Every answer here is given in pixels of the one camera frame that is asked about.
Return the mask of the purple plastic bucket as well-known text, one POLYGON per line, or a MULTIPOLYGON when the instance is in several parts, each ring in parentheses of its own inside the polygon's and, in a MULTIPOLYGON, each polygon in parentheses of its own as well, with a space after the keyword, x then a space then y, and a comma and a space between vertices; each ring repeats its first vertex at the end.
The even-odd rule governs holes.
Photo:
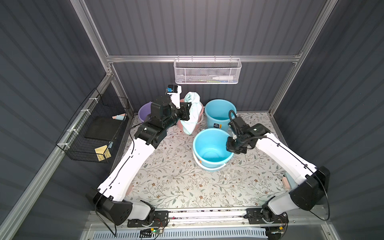
POLYGON ((152 102, 144 104, 138 111, 138 117, 142 123, 145 122, 147 117, 151 114, 151 104, 152 102))

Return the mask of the light green cloth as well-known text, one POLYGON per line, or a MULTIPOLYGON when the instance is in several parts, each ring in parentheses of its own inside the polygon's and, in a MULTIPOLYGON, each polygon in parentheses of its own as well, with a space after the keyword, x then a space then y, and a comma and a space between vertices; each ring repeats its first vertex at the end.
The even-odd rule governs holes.
POLYGON ((180 120, 184 133, 191 135, 195 130, 197 123, 199 122, 199 116, 203 109, 203 106, 200 102, 200 95, 196 92, 188 92, 184 98, 185 103, 191 103, 189 110, 188 121, 180 120))

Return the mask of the pink plastic bucket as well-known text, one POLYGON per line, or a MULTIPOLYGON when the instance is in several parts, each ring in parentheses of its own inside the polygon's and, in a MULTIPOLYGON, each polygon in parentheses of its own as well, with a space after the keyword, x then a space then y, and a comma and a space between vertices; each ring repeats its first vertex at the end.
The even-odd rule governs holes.
MULTIPOLYGON (((204 113, 204 109, 205 109, 205 106, 200 102, 200 105, 202 106, 202 109, 201 109, 201 111, 200 111, 200 114, 199 114, 199 118, 198 118, 198 121, 197 121, 197 123, 196 123, 196 125, 195 125, 195 128, 194 128, 194 130, 193 130, 193 133, 194 132, 196 132, 197 130, 198 130, 198 128, 200 127, 200 125, 201 125, 201 123, 202 123, 202 121, 203 121, 203 113, 204 113)), ((178 126, 178 128, 182 131, 182 132, 184 132, 184 128, 183 128, 183 125, 181 124, 181 121, 178 121, 177 122, 177 126, 178 126)))

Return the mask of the blue bucket with label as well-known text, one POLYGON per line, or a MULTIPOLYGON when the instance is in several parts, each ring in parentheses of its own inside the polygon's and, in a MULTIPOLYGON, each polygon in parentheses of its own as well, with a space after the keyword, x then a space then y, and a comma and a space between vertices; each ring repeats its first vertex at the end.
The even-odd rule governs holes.
POLYGON ((230 123, 230 111, 233 111, 235 114, 237 114, 235 105, 227 100, 216 99, 209 101, 205 105, 207 128, 215 128, 228 132, 230 123))

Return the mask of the blue bucket white handle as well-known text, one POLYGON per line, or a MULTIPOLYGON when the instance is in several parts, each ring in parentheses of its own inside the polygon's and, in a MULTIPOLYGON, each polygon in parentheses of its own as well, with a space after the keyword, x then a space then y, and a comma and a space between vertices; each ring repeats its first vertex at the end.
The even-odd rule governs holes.
POLYGON ((216 172, 226 166, 234 153, 227 151, 230 135, 219 129, 206 129, 199 132, 193 141, 193 157, 199 167, 216 172))

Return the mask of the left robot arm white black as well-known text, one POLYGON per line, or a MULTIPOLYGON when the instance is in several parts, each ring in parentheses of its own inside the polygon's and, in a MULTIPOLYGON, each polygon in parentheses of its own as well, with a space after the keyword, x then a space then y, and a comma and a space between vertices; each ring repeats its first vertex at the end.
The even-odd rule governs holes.
POLYGON ((153 222, 155 208, 145 201, 126 201, 126 193, 147 158, 167 136, 167 130, 178 121, 190 119, 191 106, 188 102, 175 105, 170 96, 160 96, 151 103, 151 114, 132 136, 128 152, 104 182, 86 195, 99 218, 105 217, 116 226, 126 220, 143 221, 145 225, 153 222))

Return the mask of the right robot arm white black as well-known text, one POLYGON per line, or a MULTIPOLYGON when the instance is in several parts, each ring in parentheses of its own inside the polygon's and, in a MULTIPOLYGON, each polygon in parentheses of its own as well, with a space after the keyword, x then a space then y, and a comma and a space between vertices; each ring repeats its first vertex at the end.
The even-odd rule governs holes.
POLYGON ((229 118, 229 127, 236 137, 228 137, 227 151, 246 154, 257 148, 281 166, 296 183, 289 192, 272 197, 262 205, 261 215, 266 223, 273 223, 291 210, 311 211, 322 198, 328 197, 330 171, 326 167, 316 167, 301 158, 262 124, 251 127, 234 111, 229 112, 229 118))

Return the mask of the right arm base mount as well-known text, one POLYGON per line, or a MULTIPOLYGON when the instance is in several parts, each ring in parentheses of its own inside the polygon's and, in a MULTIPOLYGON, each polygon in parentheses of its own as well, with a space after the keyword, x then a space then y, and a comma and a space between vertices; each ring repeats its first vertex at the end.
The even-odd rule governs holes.
POLYGON ((248 208, 243 218, 248 220, 249 224, 281 224, 285 226, 289 223, 286 213, 275 215, 263 208, 248 208))

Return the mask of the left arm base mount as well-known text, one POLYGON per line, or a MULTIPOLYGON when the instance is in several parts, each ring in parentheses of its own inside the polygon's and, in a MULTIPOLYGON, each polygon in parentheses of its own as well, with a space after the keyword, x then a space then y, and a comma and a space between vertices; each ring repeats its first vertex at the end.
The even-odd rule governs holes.
POLYGON ((169 220, 169 211, 157 210, 143 200, 130 202, 132 209, 128 216, 128 228, 161 227, 169 220))

